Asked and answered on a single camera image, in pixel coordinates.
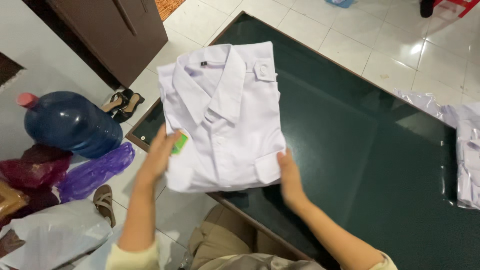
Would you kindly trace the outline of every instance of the forearm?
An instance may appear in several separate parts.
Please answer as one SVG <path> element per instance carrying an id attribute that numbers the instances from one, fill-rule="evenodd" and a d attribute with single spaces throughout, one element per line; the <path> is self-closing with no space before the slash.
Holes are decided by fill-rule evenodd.
<path id="1" fill-rule="evenodd" d="M 155 181 L 139 179 L 152 176 L 139 174 L 130 198 L 127 220 L 118 241 L 120 249 L 125 251 L 143 251 L 155 241 Z"/>
<path id="2" fill-rule="evenodd" d="M 309 200 L 294 211 L 344 270 L 368 270 L 384 260 L 378 250 L 337 225 Z"/>

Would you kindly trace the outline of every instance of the purple plastic bag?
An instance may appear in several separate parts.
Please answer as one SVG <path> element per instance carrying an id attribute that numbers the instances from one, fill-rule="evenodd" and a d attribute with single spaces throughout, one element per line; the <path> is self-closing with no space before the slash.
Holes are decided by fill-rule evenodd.
<path id="1" fill-rule="evenodd" d="M 65 180 L 57 185 L 61 203 L 87 198 L 99 186 L 127 168 L 134 157 L 132 144 L 126 142 L 98 159 L 72 169 Z"/>

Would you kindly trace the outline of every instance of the red chair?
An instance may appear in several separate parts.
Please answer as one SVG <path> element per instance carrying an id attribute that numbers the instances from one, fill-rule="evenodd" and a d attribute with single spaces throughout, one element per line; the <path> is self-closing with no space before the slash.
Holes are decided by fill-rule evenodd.
<path id="1" fill-rule="evenodd" d="M 436 5 L 440 4 L 440 2 L 443 0 L 435 0 L 435 3 L 433 3 L 433 7 Z M 458 15 L 459 18 L 463 18 L 467 12 L 469 12 L 480 0 L 472 0 L 470 2 L 465 1 L 465 0 L 448 0 L 449 2 L 452 2 L 454 4 L 460 5 L 462 7 L 465 7 L 465 10 Z"/>

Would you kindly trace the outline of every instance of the blue water bottle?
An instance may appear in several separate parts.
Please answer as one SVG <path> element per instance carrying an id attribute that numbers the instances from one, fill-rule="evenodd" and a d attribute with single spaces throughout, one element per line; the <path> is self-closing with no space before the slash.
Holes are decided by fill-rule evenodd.
<path id="1" fill-rule="evenodd" d="M 82 95 L 68 91 L 40 98 L 22 93 L 25 130 L 36 142 L 94 159 L 117 148 L 123 138 L 120 125 Z"/>

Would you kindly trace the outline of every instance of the black shoe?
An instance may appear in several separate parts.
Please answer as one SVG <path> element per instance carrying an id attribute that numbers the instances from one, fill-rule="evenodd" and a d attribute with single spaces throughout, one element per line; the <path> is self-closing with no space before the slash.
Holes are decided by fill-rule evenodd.
<path id="1" fill-rule="evenodd" d="M 102 111 L 113 115 L 112 110 L 126 108 L 130 102 L 133 91 L 125 89 L 121 92 L 115 93 L 110 99 L 110 103 L 101 107 Z"/>
<path id="2" fill-rule="evenodd" d="M 433 14 L 433 4 L 435 0 L 421 0 L 420 1 L 420 15 L 423 18 L 428 18 Z"/>
<path id="3" fill-rule="evenodd" d="M 139 93 L 135 93 L 130 98 L 130 102 L 126 108 L 119 109 L 117 114 L 113 117 L 113 120 L 117 123 L 123 123 L 132 117 L 133 113 L 137 110 L 138 104 L 142 104 L 145 99 L 140 96 Z"/>

